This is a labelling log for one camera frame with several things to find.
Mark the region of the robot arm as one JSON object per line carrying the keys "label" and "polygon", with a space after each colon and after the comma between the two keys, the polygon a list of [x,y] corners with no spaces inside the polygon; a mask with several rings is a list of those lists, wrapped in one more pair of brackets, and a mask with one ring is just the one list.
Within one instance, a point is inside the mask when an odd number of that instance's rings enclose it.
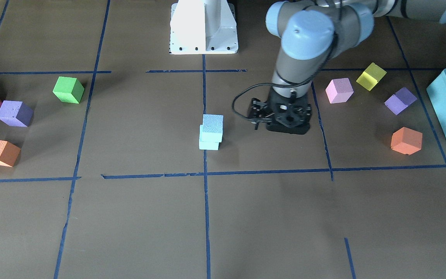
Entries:
{"label": "robot arm", "polygon": [[269,33],[280,38],[265,102],[253,98],[247,115],[272,132],[303,135],[312,115],[307,92],[331,59],[370,36],[374,18],[393,16],[446,24],[446,0],[301,0],[276,2],[266,14]]}

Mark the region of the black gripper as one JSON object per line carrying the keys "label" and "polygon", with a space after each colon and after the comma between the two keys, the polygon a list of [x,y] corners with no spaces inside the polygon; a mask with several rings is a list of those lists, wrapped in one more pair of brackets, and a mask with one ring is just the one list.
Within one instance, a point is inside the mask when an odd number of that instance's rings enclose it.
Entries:
{"label": "black gripper", "polygon": [[251,99],[247,117],[255,125],[263,122],[271,132],[306,134],[311,127],[311,104],[306,94],[298,96],[295,91],[289,93],[290,97],[284,97],[271,87],[265,102],[258,98]]}

